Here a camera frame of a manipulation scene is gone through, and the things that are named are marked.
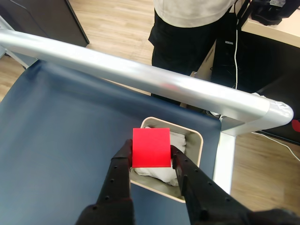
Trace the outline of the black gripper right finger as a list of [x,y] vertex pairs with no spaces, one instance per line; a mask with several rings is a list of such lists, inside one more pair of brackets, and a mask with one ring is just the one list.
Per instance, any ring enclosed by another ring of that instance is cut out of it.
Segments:
[[175,146],[172,167],[192,225],[298,225],[300,218],[283,209],[251,211],[227,194]]

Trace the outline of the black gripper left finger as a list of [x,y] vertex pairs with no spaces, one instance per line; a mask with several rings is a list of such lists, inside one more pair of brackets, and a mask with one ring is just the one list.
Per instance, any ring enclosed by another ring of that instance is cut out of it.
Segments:
[[76,221],[77,225],[134,224],[134,205],[129,178],[131,166],[132,140],[128,139],[112,157],[96,203],[82,211]]

